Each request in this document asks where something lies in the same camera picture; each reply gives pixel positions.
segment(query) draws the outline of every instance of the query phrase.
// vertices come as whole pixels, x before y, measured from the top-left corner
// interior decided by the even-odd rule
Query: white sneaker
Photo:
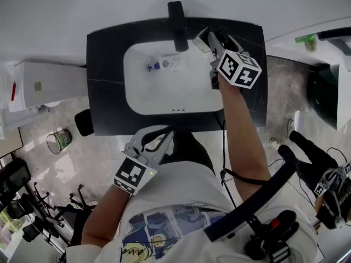
[[[287,121],[287,138],[289,139],[290,134],[292,131],[295,130],[295,121],[293,119],[290,119]]]
[[[281,143],[277,141],[275,138],[271,138],[269,140],[269,146],[272,147],[273,149],[276,149],[278,151],[278,148],[280,147]]]

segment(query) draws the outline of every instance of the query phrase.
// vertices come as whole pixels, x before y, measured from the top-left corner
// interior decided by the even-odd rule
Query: black faucet
[[[168,17],[175,50],[177,52],[185,52],[189,49],[189,46],[186,38],[186,21],[181,1],[168,3]]]

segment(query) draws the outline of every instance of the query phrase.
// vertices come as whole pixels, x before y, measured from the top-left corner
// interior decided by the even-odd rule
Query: black trousers
[[[313,192],[323,173],[329,168],[337,168],[338,163],[325,151],[317,147],[312,141],[307,140],[297,131],[292,131],[289,139],[293,141],[306,154],[310,163],[298,161],[297,175],[306,183],[307,187]],[[295,154],[286,145],[281,145],[278,149],[279,155],[285,162],[297,160]]]
[[[202,164],[214,173],[212,161],[206,149],[194,138],[192,133],[175,132],[173,143],[173,153],[166,154],[160,163],[161,165],[189,161]]]

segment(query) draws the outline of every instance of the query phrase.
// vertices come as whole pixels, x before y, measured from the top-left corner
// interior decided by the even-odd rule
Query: sink
[[[157,115],[223,108],[220,91],[211,86],[212,53],[204,54],[192,41],[188,45],[182,53],[176,52],[173,41],[136,44],[126,51],[126,99],[134,112]]]

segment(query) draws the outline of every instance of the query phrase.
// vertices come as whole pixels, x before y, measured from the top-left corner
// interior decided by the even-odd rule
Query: gray floor
[[[279,158],[277,152],[269,147],[271,137],[287,143],[297,157],[308,161],[302,151],[286,140],[286,122],[294,117],[297,110],[301,112],[302,121],[299,131],[308,139],[313,140],[324,150],[332,146],[342,150],[347,157],[351,156],[351,130],[346,128],[338,133],[309,109],[304,95],[307,75],[306,65],[268,58],[267,125],[259,128],[258,134],[269,164]],[[20,128],[25,146],[16,154],[28,163],[32,182],[37,181],[38,188],[43,192],[50,192],[52,204],[69,203],[69,193],[76,192],[79,184],[84,184],[82,192],[88,201],[98,201],[112,183],[116,153],[121,151],[131,138],[131,136],[80,136],[74,116],[88,107],[88,98],[62,102],[53,108],[51,115]],[[62,153],[54,155],[47,147],[46,137],[48,133],[60,128],[67,128],[72,132],[73,142]],[[221,132],[195,133],[195,136],[209,152],[219,176],[223,161]],[[331,154],[338,162],[343,163],[339,153],[331,152]],[[274,174],[279,166],[280,162],[272,165],[271,173]],[[304,192],[299,187],[298,178],[294,176],[290,182],[291,185],[285,186],[284,194],[287,194],[291,202],[314,222],[315,213],[312,206],[299,194],[304,195]],[[235,195],[235,200],[240,203],[234,183],[229,182],[229,187]]]

